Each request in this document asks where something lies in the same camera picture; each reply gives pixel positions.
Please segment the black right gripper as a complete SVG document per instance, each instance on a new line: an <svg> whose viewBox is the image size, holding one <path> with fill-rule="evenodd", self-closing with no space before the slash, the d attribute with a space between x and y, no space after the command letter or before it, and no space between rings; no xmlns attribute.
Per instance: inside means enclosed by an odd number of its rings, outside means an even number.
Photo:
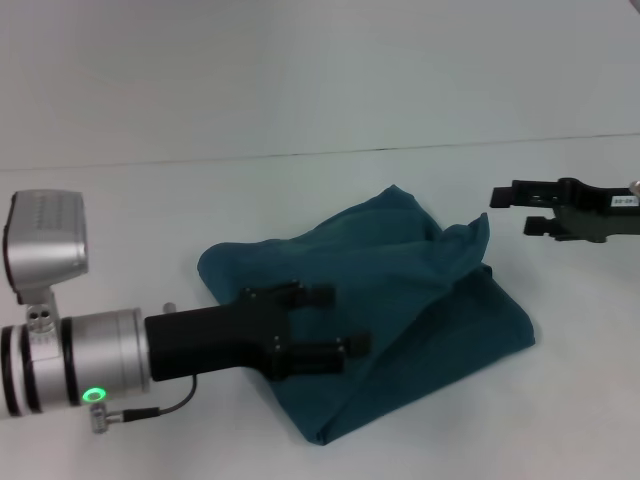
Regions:
<svg viewBox="0 0 640 480"><path fill-rule="evenodd" d="M526 236L605 243L613 235L639 235L639 194L629 187L601 188L563 178L556 182L514 180L510 186L493 189L491 208L512 206L555 206L553 219L526 218Z"/></svg>

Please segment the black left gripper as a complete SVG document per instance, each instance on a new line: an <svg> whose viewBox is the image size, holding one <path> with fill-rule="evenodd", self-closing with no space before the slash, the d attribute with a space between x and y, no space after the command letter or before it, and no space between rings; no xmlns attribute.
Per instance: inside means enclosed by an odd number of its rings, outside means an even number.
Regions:
<svg viewBox="0 0 640 480"><path fill-rule="evenodd" d="M334 304L333 286L295 283L246 288L225 305L149 316L144 327L151 378L160 382L236 367L272 379L342 373L348 360L371 352L369 332L292 344L289 321L294 309Z"/></svg>

